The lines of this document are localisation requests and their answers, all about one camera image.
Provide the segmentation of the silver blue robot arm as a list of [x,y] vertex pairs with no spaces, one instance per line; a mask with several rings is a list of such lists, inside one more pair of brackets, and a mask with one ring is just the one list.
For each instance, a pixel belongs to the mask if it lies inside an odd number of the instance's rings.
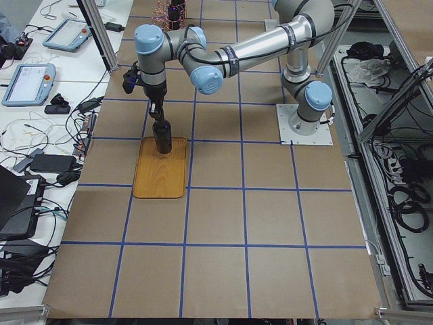
[[167,92],[166,63],[178,60],[201,94],[216,93],[225,78],[264,62],[287,55],[284,77],[287,84],[299,84],[311,75],[309,48],[332,31],[334,6],[331,1],[274,1],[279,25],[244,41],[215,51],[206,50],[204,31],[198,26],[164,32],[153,24],[135,29],[138,62],[124,74],[124,90],[142,86],[161,118]]

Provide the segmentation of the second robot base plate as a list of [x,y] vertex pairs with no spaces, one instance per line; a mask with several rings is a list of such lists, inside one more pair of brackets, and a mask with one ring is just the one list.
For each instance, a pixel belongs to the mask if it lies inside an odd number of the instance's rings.
[[279,26],[279,20],[265,19],[265,31],[269,32]]

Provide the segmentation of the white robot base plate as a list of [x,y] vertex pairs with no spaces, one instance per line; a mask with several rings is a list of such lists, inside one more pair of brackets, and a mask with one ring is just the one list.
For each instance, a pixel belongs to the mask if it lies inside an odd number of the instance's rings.
[[306,122],[298,116],[298,104],[277,104],[277,120],[282,145],[295,146],[332,146],[326,113],[315,122]]

